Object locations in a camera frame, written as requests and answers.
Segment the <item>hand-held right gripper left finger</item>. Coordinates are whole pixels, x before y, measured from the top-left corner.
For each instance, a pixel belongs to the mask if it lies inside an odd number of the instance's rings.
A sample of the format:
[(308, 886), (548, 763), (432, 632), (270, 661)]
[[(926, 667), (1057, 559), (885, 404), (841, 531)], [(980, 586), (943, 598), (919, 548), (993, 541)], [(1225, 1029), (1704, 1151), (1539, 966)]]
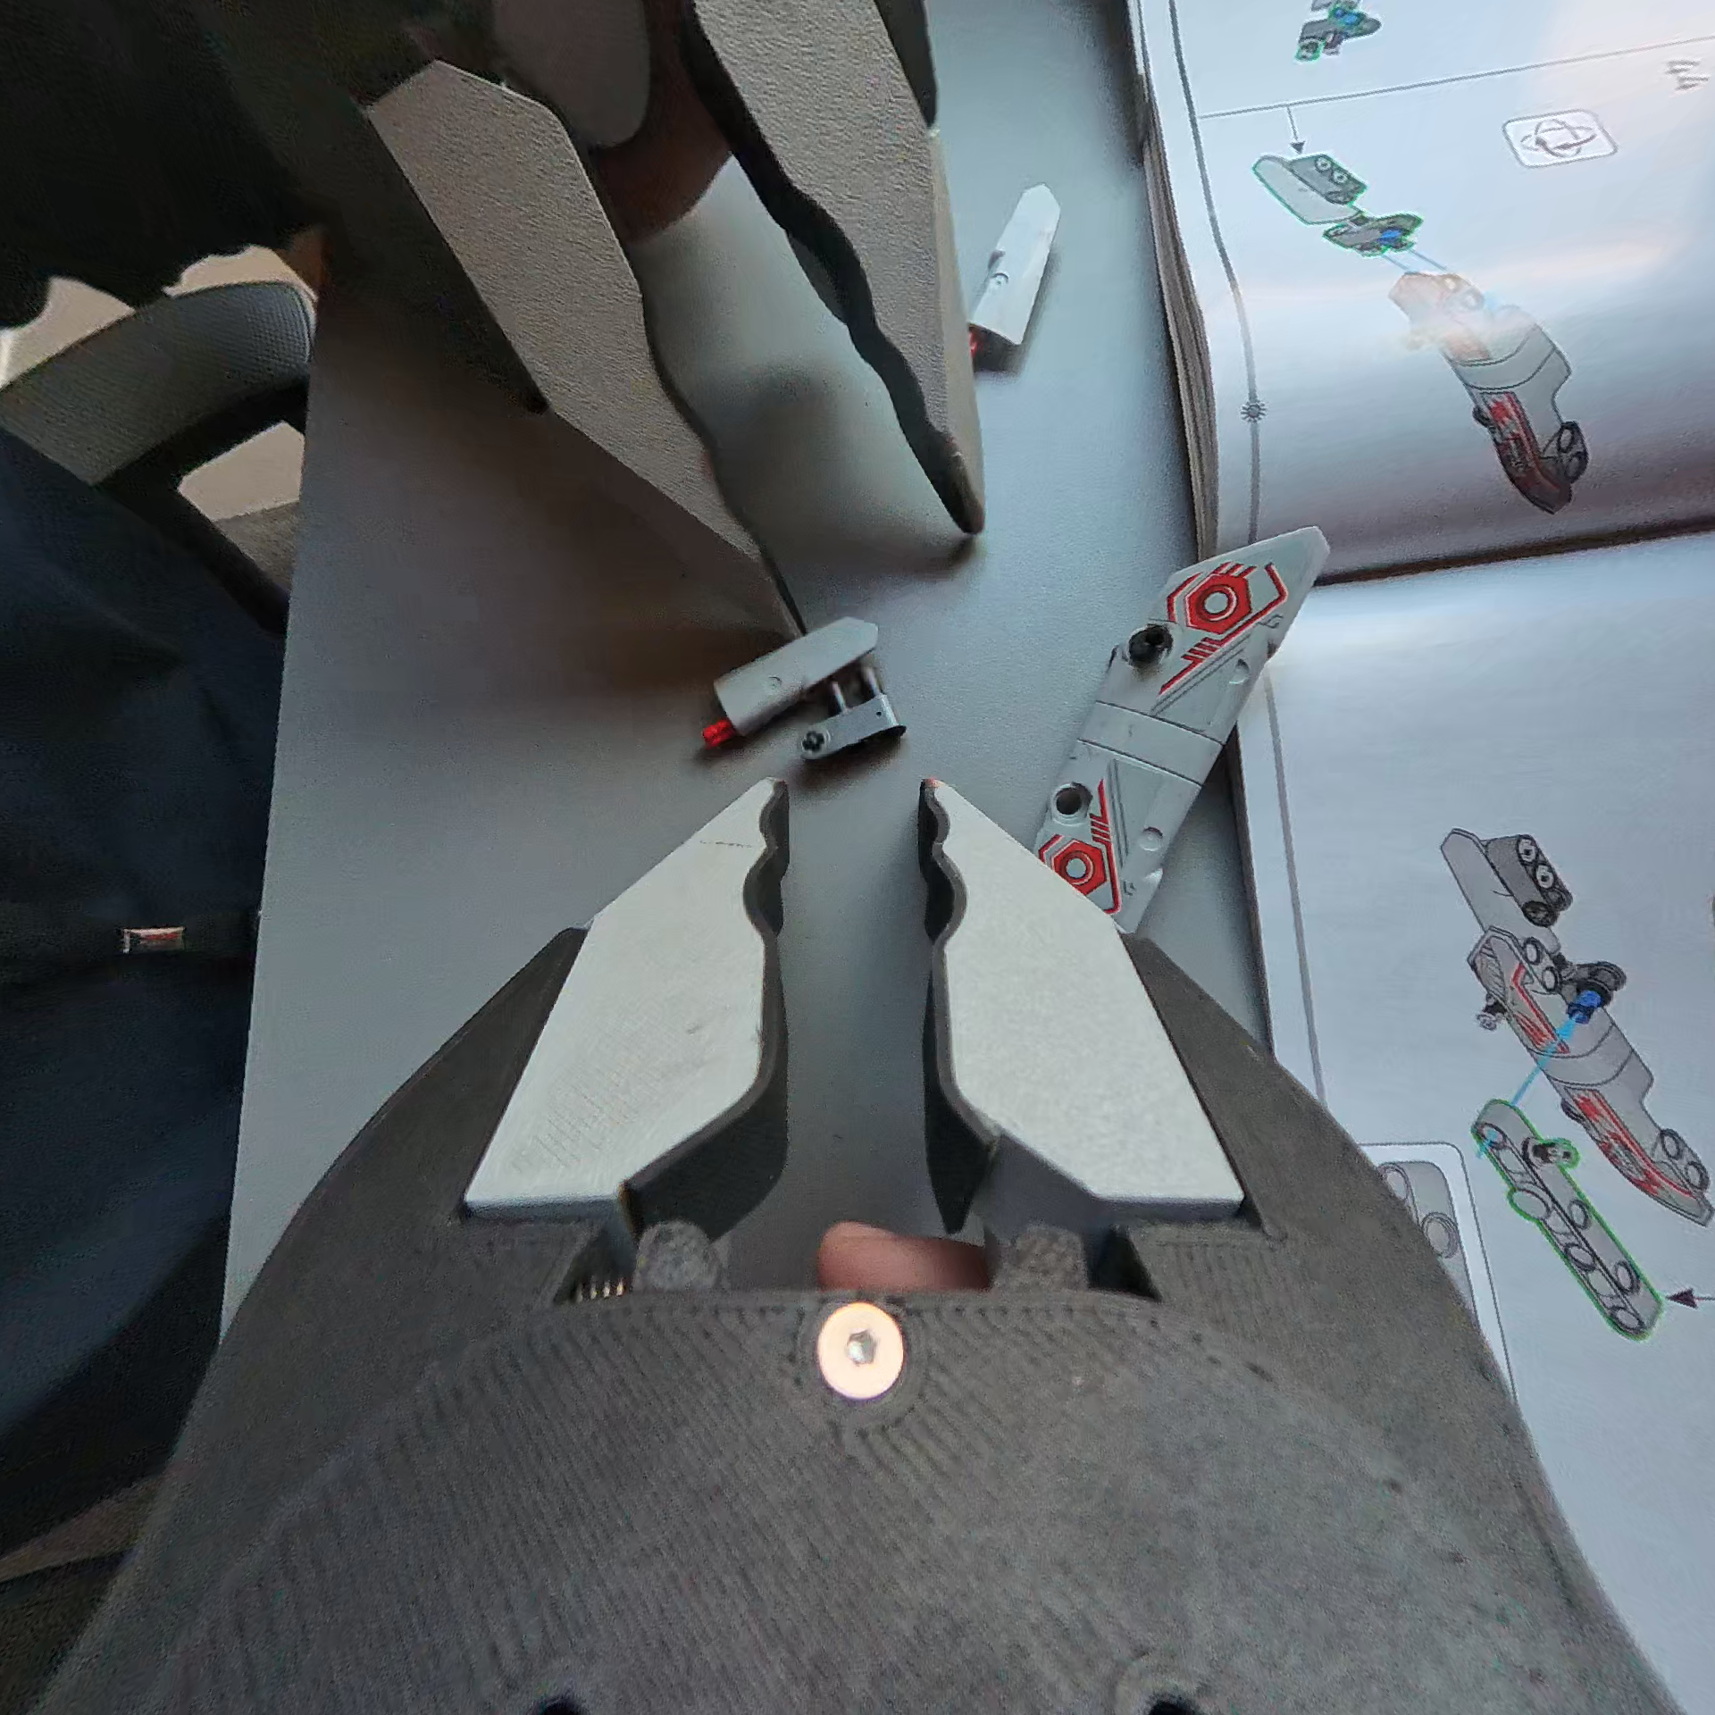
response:
[(721, 1240), (787, 1162), (787, 782), (765, 778), (588, 926), (463, 1190), (486, 1219), (595, 1223), (610, 1247)]

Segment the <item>person's left forearm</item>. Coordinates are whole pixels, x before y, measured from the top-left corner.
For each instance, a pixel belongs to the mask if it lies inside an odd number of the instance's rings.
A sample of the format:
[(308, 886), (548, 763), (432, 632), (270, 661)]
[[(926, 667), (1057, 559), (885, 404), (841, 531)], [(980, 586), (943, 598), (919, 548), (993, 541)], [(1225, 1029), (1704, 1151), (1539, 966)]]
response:
[(190, 5), (3, 5), (3, 326), (72, 280), (138, 308), (319, 226)]

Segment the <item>person's left hand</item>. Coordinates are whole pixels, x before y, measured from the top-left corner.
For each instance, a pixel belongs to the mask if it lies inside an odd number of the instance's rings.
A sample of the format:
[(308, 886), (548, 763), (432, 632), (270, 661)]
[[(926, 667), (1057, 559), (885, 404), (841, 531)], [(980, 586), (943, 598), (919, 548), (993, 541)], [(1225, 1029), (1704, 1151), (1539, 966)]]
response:
[(644, 243), (681, 221), (721, 175), (731, 147), (695, 84), (663, 78), (639, 132), (604, 166), (615, 226)]

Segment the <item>small grey lego assembly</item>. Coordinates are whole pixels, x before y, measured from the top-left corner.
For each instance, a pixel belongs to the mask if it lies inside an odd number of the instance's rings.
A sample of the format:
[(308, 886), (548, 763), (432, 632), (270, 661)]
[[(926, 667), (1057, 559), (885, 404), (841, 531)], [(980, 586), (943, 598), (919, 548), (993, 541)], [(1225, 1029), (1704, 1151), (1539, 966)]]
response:
[(866, 620), (840, 617), (721, 677), (718, 717), (703, 729), (703, 748), (714, 751), (748, 740), (815, 698), (824, 698), (827, 714), (801, 738), (806, 764), (899, 740), (906, 723), (877, 678), (877, 633)]

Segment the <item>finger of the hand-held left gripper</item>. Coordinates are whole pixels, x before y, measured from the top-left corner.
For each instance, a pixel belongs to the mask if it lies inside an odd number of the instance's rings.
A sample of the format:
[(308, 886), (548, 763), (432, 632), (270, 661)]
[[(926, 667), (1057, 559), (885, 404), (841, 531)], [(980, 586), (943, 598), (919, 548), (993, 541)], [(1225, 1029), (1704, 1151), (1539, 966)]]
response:
[(980, 420), (925, 5), (691, 3), (688, 71), (951, 524), (977, 536)]
[(578, 481), (779, 637), (803, 620), (728, 509), (697, 426), (656, 361), (645, 301), (557, 114), (432, 61), (365, 118), (563, 427)]

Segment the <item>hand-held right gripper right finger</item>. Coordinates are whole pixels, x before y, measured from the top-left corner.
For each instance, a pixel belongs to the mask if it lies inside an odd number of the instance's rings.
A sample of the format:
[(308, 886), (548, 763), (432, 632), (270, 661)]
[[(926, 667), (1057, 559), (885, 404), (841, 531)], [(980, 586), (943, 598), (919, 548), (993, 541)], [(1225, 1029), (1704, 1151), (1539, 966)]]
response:
[(943, 1230), (1202, 1223), (1243, 1190), (1121, 931), (953, 787), (925, 778), (925, 1141)]

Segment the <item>lego instruction booklet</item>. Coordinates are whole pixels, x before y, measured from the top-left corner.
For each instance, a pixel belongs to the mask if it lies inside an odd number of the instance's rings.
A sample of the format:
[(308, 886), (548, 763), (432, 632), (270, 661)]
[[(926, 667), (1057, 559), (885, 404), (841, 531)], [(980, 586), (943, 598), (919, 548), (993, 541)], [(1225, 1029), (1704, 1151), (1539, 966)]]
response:
[(1711, 1712), (1711, 5), (1130, 5), (1272, 1047)]

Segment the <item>person's navy jacket torso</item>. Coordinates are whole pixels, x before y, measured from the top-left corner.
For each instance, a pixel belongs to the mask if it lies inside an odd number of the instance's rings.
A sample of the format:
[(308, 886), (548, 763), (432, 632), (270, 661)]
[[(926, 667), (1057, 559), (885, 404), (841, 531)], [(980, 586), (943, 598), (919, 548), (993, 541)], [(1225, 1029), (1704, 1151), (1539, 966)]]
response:
[(5, 1552), (160, 1468), (216, 1340), (281, 668), (5, 435)]

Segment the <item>office chair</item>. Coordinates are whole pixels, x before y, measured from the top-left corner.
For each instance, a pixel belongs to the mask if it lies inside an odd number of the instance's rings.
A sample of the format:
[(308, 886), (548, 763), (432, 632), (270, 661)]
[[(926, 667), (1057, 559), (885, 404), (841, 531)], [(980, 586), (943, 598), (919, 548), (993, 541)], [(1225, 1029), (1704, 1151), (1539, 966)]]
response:
[(207, 463), (306, 427), (314, 316), (266, 283), (165, 294), (3, 390), (5, 432), (190, 553), (263, 632), (288, 594), (180, 493)]

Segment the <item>person's right hand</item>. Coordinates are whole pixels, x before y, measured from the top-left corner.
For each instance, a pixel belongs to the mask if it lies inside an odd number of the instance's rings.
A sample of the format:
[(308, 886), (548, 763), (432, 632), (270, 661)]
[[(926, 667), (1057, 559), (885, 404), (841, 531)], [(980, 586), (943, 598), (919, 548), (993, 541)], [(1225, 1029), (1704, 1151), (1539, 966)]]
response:
[(877, 1295), (982, 1292), (990, 1266), (980, 1246), (945, 1235), (906, 1235), (840, 1221), (816, 1247), (816, 1287), (861, 1299)]

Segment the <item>grey red-patterned lego panel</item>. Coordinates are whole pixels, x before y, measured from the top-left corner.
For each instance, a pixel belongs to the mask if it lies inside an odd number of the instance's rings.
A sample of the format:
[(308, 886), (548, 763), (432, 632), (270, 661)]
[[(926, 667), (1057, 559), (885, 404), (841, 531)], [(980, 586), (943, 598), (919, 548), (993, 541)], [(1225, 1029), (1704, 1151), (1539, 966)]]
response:
[(1258, 677), (1329, 558), (1314, 527), (1181, 570), (1114, 646), (1049, 787), (1036, 856), (1134, 933)]

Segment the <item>grey Lego panel red pin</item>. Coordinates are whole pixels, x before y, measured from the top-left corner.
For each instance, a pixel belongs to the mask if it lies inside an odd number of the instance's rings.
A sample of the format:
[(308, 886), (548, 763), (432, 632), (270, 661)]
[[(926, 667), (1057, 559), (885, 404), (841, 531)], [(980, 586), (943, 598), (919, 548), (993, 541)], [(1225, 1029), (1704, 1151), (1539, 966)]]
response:
[(1022, 351), (1052, 259), (1061, 207), (1045, 184), (1021, 192), (993, 247), (968, 316), (975, 372), (1004, 371)]

